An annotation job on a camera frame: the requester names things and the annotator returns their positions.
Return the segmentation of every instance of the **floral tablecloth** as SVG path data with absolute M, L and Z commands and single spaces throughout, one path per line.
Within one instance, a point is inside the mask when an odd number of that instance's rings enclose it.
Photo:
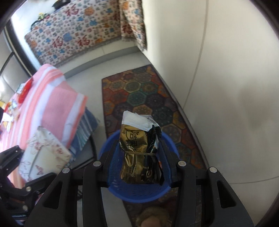
M 74 0 L 41 21 L 25 40 L 41 64 L 59 67 L 121 37 L 146 48 L 141 0 Z

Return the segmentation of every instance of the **blue striped cloth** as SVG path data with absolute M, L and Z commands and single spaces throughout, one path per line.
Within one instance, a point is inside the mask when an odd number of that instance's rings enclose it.
M 69 151 L 72 153 L 70 163 L 76 160 L 76 157 L 81 153 L 91 133 L 96 130 L 97 126 L 98 122 L 96 118 L 87 108 L 85 108 L 84 115 L 80 120 L 76 134 L 69 148 Z

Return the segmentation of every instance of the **pink striped cloth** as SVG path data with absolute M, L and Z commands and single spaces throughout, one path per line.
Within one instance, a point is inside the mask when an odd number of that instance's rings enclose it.
M 25 150 L 27 140 L 38 126 L 49 130 L 67 148 L 75 136 L 87 97 L 72 89 L 63 73 L 50 64 L 43 65 L 33 79 L 32 87 L 20 107 L 19 119 L 9 133 L 4 131 L 1 135 L 0 152 L 16 145 Z M 23 187 L 17 169 L 9 178 L 15 187 Z

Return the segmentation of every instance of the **snack wrapper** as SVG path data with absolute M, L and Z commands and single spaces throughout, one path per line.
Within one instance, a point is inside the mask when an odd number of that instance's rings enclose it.
M 162 131 L 150 115 L 124 111 L 120 147 L 125 152 L 121 179 L 130 184 L 163 184 L 164 177 L 156 152 Z

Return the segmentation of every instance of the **patterned rug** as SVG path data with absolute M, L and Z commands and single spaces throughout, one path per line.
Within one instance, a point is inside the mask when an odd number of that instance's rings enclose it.
M 171 98 L 161 79 L 151 65 L 118 73 L 102 79 L 103 107 L 107 137 L 121 128 L 125 110 L 138 114 L 152 115 L 163 132 L 175 143 L 181 160 L 194 167 L 205 169 L 200 151 L 190 133 L 176 102 Z M 169 226 L 173 219 L 177 189 L 170 190 L 158 200 L 134 204 L 123 202 L 133 226 L 137 216 L 149 206 L 161 206 L 170 213 Z M 195 226 L 199 226 L 197 215 Z

